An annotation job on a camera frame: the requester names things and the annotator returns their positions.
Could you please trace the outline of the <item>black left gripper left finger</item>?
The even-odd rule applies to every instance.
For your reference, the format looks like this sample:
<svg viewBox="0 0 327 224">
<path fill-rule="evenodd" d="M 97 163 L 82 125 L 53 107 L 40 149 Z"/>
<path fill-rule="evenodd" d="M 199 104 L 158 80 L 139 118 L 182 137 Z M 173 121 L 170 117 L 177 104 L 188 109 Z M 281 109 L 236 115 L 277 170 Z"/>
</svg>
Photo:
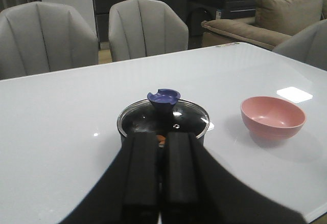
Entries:
<svg viewBox="0 0 327 224">
<path fill-rule="evenodd" d="M 61 223 L 157 223 L 158 139 L 131 133 L 111 165 Z"/>
</svg>

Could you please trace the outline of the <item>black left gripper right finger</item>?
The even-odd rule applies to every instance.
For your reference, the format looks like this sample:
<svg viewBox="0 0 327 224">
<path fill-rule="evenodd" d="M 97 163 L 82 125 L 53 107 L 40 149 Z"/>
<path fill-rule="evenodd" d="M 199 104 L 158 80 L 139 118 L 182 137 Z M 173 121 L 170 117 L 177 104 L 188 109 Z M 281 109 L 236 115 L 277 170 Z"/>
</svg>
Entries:
<svg viewBox="0 0 327 224">
<path fill-rule="evenodd" d="M 164 160 L 163 223 L 306 222 L 234 177 L 192 133 L 168 133 Z"/>
</svg>

